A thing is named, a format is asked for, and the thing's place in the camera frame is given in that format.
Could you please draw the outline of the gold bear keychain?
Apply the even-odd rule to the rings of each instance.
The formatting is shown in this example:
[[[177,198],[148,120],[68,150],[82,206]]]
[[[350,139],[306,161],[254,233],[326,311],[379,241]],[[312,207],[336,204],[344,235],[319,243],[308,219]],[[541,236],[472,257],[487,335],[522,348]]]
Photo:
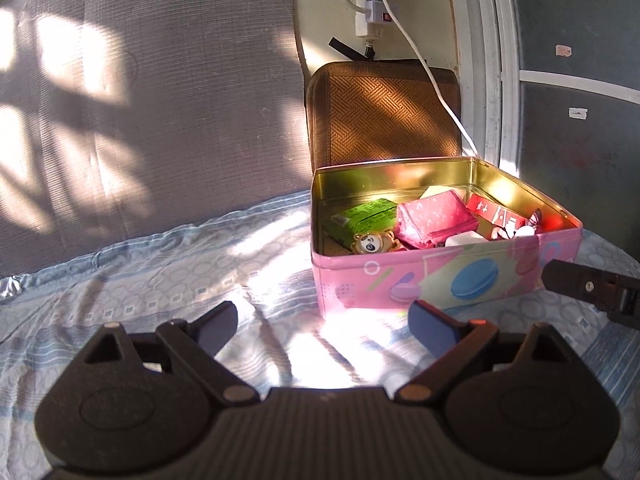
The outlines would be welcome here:
[[[386,252],[396,252],[400,248],[401,244],[392,231],[358,233],[350,246],[356,255],[386,254]]]

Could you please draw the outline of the magenta cardboard box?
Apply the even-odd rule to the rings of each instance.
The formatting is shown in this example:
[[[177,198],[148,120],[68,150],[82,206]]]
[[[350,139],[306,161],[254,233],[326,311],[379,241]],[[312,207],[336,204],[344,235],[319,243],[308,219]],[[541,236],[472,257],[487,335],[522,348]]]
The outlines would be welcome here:
[[[446,191],[398,205],[394,234],[401,243],[426,249],[477,227],[477,218],[458,194]]]

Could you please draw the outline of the small red box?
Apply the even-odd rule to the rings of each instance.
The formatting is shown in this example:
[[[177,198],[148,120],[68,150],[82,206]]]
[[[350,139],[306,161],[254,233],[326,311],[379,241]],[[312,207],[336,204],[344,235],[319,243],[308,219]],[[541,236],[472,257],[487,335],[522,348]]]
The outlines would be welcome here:
[[[470,195],[466,206],[473,214],[508,232],[516,231],[527,222],[520,214],[476,193]]]

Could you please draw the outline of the green snack packet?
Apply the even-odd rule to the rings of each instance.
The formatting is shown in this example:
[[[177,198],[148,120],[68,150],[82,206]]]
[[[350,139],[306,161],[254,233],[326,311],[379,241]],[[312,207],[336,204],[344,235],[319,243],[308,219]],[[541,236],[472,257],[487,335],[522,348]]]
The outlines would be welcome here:
[[[323,231],[345,248],[351,248],[357,235],[393,231],[398,205],[387,198],[370,200],[337,214],[322,223]]]

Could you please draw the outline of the red toy figure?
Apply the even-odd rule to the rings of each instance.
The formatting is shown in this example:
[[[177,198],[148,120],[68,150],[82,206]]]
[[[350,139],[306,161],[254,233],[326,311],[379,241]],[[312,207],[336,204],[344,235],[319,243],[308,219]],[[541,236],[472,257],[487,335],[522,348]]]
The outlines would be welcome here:
[[[541,220],[542,212],[540,209],[536,209],[521,226],[512,221],[509,221],[504,228],[495,226],[491,231],[490,238],[492,240],[512,240],[514,237],[534,236],[541,227]]]

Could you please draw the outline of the brown cardboard box pink cross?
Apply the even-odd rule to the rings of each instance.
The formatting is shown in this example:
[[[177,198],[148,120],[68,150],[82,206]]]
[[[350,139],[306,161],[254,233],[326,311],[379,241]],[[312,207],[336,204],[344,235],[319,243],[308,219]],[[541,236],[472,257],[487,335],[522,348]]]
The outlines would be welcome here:
[[[480,222],[452,188],[431,186],[416,201],[412,220],[418,229],[419,248],[486,242]]]

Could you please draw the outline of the pink tin box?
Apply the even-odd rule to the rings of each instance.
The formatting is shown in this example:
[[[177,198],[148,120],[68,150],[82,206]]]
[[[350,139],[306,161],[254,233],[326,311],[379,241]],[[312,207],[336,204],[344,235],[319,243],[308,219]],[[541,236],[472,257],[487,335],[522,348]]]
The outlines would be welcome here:
[[[555,200],[475,157],[320,168],[311,229],[325,316],[525,294],[582,241],[582,222]]]

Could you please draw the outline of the brown woven cushion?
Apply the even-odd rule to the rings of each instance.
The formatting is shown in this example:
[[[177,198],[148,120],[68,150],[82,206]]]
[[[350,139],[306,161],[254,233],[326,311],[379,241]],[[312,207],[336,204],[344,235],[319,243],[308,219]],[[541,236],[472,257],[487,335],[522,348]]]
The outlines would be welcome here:
[[[376,160],[459,156],[457,77],[416,61],[333,62],[309,79],[306,118],[314,169]]]

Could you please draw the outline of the grey sofa backrest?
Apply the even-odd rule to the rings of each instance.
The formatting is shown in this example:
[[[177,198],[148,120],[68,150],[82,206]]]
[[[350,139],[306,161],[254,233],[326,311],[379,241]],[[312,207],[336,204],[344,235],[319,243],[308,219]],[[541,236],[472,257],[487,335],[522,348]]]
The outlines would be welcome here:
[[[1,272],[310,182],[293,0],[2,0]]]

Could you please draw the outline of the white power strip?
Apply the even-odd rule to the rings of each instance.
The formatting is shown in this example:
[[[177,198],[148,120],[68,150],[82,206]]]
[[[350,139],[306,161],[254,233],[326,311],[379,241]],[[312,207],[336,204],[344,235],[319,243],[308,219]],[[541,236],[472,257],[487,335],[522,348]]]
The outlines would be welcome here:
[[[383,0],[355,0],[364,12],[355,16],[355,35],[365,40],[381,38],[387,25],[393,24]]]

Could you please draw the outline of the white door frame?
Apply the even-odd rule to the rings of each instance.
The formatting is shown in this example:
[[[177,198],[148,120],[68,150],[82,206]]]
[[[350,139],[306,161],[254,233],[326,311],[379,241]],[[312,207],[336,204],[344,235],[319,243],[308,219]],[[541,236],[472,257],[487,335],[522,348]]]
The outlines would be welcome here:
[[[477,155],[518,176],[521,63],[514,0],[451,0],[451,7],[462,125]]]

